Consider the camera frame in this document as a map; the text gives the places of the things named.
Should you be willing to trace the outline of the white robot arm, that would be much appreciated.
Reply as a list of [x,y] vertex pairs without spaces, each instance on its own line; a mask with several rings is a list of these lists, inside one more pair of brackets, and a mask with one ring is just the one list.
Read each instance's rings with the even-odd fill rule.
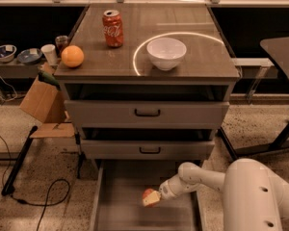
[[282,231],[289,219],[289,183],[253,159],[239,159],[226,172],[183,163],[157,191],[143,193],[143,205],[192,193],[204,185],[222,194],[223,231]]

